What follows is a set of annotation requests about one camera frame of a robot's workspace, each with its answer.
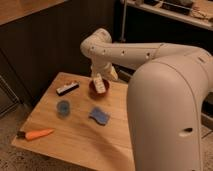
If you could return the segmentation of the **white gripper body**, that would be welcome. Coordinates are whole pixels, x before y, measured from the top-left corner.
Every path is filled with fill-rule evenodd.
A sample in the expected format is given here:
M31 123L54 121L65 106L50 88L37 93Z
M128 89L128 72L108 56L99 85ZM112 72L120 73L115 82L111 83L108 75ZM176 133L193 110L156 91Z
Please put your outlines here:
M118 74L116 73L114 66L110 62L93 62L91 65L91 71L92 77L100 74L103 79L109 81L118 80Z

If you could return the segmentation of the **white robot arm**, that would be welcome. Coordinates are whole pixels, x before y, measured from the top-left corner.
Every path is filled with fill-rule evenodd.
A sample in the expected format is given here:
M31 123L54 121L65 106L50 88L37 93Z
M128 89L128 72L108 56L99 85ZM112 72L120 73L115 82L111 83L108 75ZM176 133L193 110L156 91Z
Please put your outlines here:
M80 45L92 72L134 71L127 117L136 171L203 171L201 108L213 90L213 55L171 43L114 43L96 30Z

